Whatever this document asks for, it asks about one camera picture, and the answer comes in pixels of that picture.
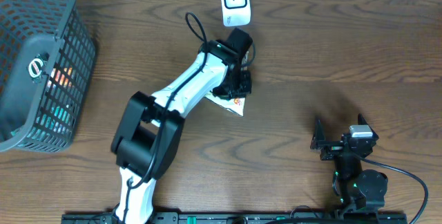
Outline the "green Zam-Buk box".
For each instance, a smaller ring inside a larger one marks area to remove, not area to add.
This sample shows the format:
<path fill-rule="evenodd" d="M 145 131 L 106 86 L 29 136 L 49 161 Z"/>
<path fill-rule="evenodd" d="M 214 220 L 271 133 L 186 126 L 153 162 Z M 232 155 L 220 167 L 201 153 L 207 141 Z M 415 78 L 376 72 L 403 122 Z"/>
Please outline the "green Zam-Buk box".
<path fill-rule="evenodd" d="M 40 83 L 43 79 L 43 76 L 47 75 L 46 65 L 48 63 L 49 54 L 48 53 L 40 53 L 37 54 L 28 65 L 28 73 L 31 77 L 33 83 Z"/>

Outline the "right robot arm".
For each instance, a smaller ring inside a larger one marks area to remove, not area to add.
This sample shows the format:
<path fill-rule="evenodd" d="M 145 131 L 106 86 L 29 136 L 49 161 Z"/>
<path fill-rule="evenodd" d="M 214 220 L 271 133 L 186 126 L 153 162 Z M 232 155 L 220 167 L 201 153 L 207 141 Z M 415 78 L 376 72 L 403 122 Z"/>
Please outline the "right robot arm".
<path fill-rule="evenodd" d="M 321 160 L 334 162 L 332 188 L 341 199 L 342 207 L 336 211 L 339 218 L 355 213 L 375 214 L 385 206 L 387 176 L 373 169 L 364 170 L 361 164 L 373 152 L 377 140 L 378 135 L 362 115 L 338 141 L 327 140 L 320 120 L 315 121 L 310 149 L 319 150 Z"/>

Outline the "yellow wet wipes pack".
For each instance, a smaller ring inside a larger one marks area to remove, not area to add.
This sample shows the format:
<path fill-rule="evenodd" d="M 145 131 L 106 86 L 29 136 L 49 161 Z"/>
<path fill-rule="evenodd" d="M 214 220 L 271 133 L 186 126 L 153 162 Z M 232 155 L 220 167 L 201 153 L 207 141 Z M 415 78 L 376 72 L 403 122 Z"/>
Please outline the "yellow wet wipes pack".
<path fill-rule="evenodd" d="M 208 92 L 205 95 L 205 98 L 212 101 L 213 103 L 221 106 L 223 109 L 226 109 L 236 115 L 243 116 L 244 115 L 244 105 L 245 105 L 245 97 L 237 97 L 230 100 L 223 100 L 220 97 L 215 96 L 212 92 Z"/>

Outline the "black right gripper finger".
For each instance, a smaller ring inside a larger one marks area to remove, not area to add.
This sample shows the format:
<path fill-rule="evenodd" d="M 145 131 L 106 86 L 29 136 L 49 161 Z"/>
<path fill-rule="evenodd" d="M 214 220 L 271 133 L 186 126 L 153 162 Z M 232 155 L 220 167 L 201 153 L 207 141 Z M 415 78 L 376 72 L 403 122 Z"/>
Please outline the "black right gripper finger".
<path fill-rule="evenodd" d="M 318 118 L 315 119 L 314 134 L 311 139 L 310 149 L 322 149 L 326 145 L 323 126 Z"/>
<path fill-rule="evenodd" d="M 362 113 L 358 114 L 358 125 L 367 125 L 366 119 L 363 117 Z"/>

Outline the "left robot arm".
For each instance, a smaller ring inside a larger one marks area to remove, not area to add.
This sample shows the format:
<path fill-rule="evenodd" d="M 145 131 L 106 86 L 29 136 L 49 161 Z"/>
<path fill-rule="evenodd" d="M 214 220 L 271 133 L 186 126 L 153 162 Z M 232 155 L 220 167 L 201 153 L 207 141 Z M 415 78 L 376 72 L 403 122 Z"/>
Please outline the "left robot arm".
<path fill-rule="evenodd" d="M 177 153 L 186 116 L 210 95 L 221 101 L 251 93 L 245 58 L 252 38 L 235 28 L 227 40 L 205 40 L 192 65 L 152 95 L 136 92 L 128 101 L 110 150 L 122 177 L 114 223 L 147 223 L 158 179 Z"/>

